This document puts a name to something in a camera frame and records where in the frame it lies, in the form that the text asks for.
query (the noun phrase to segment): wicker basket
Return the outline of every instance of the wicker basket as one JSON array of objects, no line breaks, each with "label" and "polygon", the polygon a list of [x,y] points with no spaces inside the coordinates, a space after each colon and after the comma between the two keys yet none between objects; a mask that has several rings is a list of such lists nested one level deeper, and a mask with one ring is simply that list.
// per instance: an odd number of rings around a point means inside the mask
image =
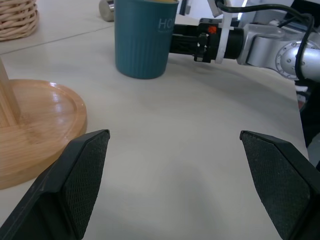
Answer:
[{"label": "wicker basket", "polygon": [[0,0],[0,41],[27,37],[38,22],[36,0]]}]

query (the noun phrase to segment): wooden stand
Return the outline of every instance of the wooden stand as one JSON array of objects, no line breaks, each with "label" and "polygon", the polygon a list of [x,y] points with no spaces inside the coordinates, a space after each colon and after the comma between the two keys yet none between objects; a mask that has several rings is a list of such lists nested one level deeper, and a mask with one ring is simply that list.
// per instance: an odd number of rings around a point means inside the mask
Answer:
[{"label": "wooden stand", "polygon": [[0,189],[37,177],[86,130],[86,106],[74,91],[9,80],[0,59]]}]

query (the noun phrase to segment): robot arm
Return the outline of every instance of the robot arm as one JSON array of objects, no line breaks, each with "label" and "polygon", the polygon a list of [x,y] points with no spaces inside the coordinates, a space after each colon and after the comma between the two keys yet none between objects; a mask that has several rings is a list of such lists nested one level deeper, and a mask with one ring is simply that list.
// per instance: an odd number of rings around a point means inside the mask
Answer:
[{"label": "robot arm", "polygon": [[[221,11],[215,9],[214,1],[208,1],[212,14],[219,15]],[[192,55],[196,62],[210,63],[219,57],[222,48],[225,59],[236,59],[240,65],[272,69],[287,79],[298,79],[295,63],[303,33],[287,33],[276,26],[259,24],[247,24],[244,28],[230,27],[225,47],[221,44],[221,38],[226,37],[222,36],[223,27],[221,20],[209,18],[202,18],[198,26],[177,24],[170,52]],[[305,78],[320,82],[318,61],[320,34],[312,32],[301,62]]]}]

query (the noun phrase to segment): blue cup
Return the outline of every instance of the blue cup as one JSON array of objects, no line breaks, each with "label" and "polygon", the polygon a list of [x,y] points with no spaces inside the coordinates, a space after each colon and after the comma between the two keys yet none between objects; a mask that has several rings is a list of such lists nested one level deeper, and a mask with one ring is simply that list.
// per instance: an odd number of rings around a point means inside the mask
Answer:
[{"label": "blue cup", "polygon": [[115,65],[137,79],[161,76],[167,66],[177,0],[115,0]]}]

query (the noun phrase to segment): table surface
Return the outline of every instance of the table surface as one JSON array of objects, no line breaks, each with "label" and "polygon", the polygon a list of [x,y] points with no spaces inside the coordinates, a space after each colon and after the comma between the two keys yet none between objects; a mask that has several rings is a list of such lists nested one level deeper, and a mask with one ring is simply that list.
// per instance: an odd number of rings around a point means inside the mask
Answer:
[{"label": "table surface", "polygon": [[[307,157],[294,83],[234,60],[177,54],[157,79],[126,77],[115,68],[113,23],[98,17],[98,2],[41,0],[38,31],[0,43],[11,79],[73,89],[86,103],[87,131],[110,129],[84,239],[280,240],[239,135],[273,135]],[[31,184],[0,191],[0,225]]]}]

